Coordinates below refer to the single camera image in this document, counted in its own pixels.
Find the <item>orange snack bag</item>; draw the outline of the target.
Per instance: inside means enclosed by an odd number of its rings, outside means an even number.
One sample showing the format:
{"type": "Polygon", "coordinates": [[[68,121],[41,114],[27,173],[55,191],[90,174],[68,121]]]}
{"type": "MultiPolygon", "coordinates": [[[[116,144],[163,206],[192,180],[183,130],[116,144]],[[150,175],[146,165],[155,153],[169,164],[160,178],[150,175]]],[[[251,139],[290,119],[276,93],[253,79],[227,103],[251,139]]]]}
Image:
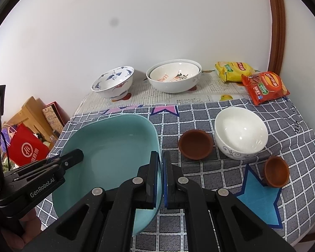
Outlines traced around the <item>orange snack bag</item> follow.
{"type": "Polygon", "coordinates": [[[241,80],[256,106],[290,94],[282,79],[273,72],[259,72],[251,76],[242,75],[241,80]]]}

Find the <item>newspaper sheet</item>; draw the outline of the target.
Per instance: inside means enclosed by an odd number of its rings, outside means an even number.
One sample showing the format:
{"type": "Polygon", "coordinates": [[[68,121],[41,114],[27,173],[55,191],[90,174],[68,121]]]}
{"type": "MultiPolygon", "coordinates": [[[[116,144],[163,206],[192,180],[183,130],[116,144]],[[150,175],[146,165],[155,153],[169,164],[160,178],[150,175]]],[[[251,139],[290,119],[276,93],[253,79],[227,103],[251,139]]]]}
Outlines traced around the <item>newspaper sheet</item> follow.
{"type": "Polygon", "coordinates": [[[195,104],[233,99],[248,98],[243,85],[223,83],[215,70],[204,71],[200,81],[189,91],[182,93],[163,93],[153,88],[148,80],[134,81],[127,100],[111,101],[102,98],[98,93],[90,92],[78,106],[74,115],[89,114],[111,108],[133,105],[195,104]]]}

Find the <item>brown small cup right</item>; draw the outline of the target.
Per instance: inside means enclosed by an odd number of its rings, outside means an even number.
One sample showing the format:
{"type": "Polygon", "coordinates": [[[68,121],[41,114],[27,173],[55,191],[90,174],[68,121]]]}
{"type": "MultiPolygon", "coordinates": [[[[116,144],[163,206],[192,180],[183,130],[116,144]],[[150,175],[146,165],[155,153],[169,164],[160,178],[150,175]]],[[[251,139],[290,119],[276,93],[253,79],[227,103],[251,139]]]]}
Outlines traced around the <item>brown small cup right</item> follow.
{"type": "Polygon", "coordinates": [[[278,156],[270,157],[264,166],[265,182],[274,188],[284,187],[290,176],[289,167],[285,160],[278,156]]]}

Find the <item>brown small cup near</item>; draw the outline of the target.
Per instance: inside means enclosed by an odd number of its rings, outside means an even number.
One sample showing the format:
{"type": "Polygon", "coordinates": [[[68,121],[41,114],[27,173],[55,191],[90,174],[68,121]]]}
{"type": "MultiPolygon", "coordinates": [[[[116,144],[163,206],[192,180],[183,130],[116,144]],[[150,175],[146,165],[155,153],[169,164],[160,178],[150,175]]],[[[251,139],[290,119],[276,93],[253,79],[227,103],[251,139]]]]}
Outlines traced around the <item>brown small cup near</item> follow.
{"type": "Polygon", "coordinates": [[[213,138],[202,130],[188,130],[178,140],[180,152],[191,160],[206,158],[213,149],[213,138]]]}

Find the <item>wooden box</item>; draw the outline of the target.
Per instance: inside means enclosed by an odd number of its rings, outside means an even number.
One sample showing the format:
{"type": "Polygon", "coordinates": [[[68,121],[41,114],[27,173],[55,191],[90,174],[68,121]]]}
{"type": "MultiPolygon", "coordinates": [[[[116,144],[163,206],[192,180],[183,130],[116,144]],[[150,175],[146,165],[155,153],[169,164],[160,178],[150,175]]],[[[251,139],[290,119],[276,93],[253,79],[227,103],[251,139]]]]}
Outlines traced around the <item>wooden box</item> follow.
{"type": "Polygon", "coordinates": [[[33,96],[29,97],[22,105],[20,111],[6,121],[5,124],[12,126],[23,123],[26,127],[30,128],[32,132],[40,134],[44,140],[49,142],[49,149],[51,150],[57,139],[53,135],[53,129],[42,112],[43,107],[43,102],[39,98],[35,99],[33,96]]]}

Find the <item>brown wooden door frame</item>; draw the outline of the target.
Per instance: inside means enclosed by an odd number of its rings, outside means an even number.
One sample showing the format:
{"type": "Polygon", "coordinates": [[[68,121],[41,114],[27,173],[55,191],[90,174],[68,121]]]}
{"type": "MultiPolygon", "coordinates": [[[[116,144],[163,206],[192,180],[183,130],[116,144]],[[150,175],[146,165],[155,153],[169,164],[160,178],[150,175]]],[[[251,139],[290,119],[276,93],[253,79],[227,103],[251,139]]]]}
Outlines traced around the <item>brown wooden door frame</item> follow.
{"type": "Polygon", "coordinates": [[[285,53],[286,14],[284,0],[269,0],[271,9],[271,47],[267,70],[280,75],[285,53]]]}

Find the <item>brown small cup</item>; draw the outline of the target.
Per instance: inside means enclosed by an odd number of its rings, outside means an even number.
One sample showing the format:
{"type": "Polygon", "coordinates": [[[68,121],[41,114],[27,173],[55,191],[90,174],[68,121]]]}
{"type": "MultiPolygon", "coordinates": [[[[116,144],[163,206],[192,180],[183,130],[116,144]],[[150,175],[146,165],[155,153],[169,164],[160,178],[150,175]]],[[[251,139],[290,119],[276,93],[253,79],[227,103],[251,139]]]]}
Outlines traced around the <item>brown small cup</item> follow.
{"type": "Polygon", "coordinates": [[[284,187],[290,176],[289,167],[285,160],[278,156],[270,157],[264,166],[265,182],[274,188],[284,187]]]}
{"type": "Polygon", "coordinates": [[[180,152],[191,160],[206,158],[213,149],[213,138],[202,130],[188,130],[178,140],[180,152]]]}

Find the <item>white inner bowl orange print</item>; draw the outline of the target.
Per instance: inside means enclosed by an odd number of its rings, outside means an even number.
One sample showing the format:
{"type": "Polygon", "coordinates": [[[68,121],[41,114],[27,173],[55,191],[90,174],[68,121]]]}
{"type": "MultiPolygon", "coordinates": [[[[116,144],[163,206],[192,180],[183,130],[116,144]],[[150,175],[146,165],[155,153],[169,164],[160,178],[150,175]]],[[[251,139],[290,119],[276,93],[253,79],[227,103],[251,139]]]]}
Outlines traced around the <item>white inner bowl orange print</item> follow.
{"type": "Polygon", "coordinates": [[[186,80],[198,74],[199,71],[199,67],[192,63],[168,63],[156,67],[149,77],[152,80],[167,83],[186,80]]]}

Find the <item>large white bowl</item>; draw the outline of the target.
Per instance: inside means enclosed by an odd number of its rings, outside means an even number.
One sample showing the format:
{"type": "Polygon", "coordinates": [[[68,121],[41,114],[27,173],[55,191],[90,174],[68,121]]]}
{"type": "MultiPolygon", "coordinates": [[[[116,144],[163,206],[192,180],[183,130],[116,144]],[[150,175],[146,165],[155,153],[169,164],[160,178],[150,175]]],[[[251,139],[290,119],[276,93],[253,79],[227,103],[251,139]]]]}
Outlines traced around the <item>large white bowl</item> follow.
{"type": "Polygon", "coordinates": [[[166,62],[161,62],[158,63],[152,67],[150,67],[147,72],[146,72],[146,77],[149,81],[149,83],[158,91],[163,92],[163,93],[182,93],[185,91],[190,90],[191,88],[195,87],[197,85],[197,83],[199,82],[200,78],[201,78],[201,73],[202,73],[202,66],[198,63],[195,62],[193,60],[188,60],[188,59],[174,59],[174,60],[168,60],[166,62]],[[168,64],[168,63],[180,63],[180,62],[184,62],[184,63],[192,63],[196,66],[199,67],[200,71],[198,74],[196,74],[195,76],[188,78],[186,80],[181,80],[181,81],[175,81],[175,82],[159,82],[159,81],[155,81],[150,79],[149,75],[151,73],[152,70],[154,70],[156,67],[162,66],[164,64],[168,64]]]}

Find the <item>yellow snack bag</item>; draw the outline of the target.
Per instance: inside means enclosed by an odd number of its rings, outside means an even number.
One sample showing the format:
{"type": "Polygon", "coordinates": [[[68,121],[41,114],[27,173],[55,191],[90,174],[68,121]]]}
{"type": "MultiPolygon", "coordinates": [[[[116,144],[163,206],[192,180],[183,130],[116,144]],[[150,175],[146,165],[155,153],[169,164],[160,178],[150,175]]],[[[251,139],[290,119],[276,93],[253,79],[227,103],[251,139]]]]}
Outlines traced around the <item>yellow snack bag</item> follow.
{"type": "Polygon", "coordinates": [[[255,74],[255,70],[247,63],[242,62],[217,62],[215,68],[222,82],[242,81],[242,75],[251,76],[255,74]]]}

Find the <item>red patterned gift box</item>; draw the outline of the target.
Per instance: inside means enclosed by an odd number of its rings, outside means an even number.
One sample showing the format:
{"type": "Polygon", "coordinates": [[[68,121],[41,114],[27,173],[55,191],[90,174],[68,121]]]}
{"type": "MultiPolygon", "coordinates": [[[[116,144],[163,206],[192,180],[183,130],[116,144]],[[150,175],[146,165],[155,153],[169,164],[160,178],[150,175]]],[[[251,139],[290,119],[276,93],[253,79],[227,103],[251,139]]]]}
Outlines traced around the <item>red patterned gift box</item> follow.
{"type": "Polygon", "coordinates": [[[61,134],[65,125],[70,120],[69,115],[63,110],[56,101],[46,105],[42,109],[42,113],[46,118],[48,124],[54,132],[61,134]]]}

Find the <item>grey checked tablecloth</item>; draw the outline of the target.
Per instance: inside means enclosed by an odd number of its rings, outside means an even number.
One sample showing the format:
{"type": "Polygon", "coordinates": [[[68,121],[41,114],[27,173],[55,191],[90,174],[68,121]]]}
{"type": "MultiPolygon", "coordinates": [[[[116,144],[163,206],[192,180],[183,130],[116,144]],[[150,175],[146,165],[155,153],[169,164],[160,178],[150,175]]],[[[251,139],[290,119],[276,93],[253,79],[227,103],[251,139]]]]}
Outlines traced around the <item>grey checked tablecloth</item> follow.
{"type": "Polygon", "coordinates": [[[186,176],[206,189],[224,187],[237,193],[247,167],[263,177],[266,160],[272,155],[280,156],[289,167],[290,178],[277,202],[282,222],[277,233],[295,245],[315,225],[315,133],[290,99],[284,97],[260,106],[240,98],[201,104],[135,105],[76,114],[64,127],[50,154],[59,154],[68,139],[88,123],[125,113],[149,119],[157,130],[161,148],[170,152],[186,176]],[[264,121],[269,132],[266,147],[257,156],[241,161],[229,159],[218,148],[203,161],[184,157],[177,147],[180,136],[191,129],[212,133],[216,116],[230,106],[246,108],[264,121]]]}

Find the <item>white bowl blue swirls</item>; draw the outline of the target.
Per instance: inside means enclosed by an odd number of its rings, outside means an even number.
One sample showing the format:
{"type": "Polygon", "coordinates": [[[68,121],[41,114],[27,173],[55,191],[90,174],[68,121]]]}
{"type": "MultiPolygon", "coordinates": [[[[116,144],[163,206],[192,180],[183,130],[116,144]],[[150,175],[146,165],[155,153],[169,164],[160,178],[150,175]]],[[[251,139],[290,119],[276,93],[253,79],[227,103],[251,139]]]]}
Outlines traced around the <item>white bowl blue swirls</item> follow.
{"type": "Polygon", "coordinates": [[[214,120],[214,142],[233,160],[245,160],[262,151],[269,133],[263,120],[254,112],[240,107],[220,111],[214,120]]]}

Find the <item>red paper bag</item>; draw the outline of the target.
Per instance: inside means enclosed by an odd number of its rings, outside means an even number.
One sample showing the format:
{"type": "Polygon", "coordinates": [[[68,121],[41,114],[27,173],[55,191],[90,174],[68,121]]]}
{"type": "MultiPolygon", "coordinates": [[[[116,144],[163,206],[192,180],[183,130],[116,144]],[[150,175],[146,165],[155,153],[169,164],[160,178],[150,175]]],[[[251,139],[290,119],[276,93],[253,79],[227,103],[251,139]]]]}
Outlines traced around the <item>red paper bag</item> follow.
{"type": "Polygon", "coordinates": [[[43,144],[23,123],[18,125],[17,131],[10,141],[9,158],[19,167],[43,160],[49,153],[48,146],[43,144]]]}

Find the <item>teal square bowl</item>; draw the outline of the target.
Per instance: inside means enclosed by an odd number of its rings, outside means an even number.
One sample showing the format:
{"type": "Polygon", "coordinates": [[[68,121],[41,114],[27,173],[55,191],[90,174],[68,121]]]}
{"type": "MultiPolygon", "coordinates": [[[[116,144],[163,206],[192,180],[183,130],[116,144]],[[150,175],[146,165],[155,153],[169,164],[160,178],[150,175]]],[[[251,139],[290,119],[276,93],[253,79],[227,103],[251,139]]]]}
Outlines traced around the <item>teal square bowl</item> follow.
{"type": "Polygon", "coordinates": [[[52,194],[57,216],[93,188],[119,187],[149,163],[151,152],[160,152],[155,126],[136,114],[71,124],[52,153],[65,155],[76,148],[83,152],[83,161],[66,171],[65,183],[52,194]]]}

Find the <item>blue patterned footed bowl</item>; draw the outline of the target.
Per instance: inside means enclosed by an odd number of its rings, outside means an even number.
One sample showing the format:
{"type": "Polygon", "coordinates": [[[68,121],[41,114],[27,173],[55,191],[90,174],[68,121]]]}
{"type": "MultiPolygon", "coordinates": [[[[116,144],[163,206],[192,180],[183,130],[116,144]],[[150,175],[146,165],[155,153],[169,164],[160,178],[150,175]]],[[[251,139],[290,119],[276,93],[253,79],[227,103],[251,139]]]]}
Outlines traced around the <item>blue patterned footed bowl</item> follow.
{"type": "Polygon", "coordinates": [[[127,95],[133,83],[135,70],[131,66],[117,67],[99,76],[91,85],[91,90],[101,97],[120,100],[127,95]]]}

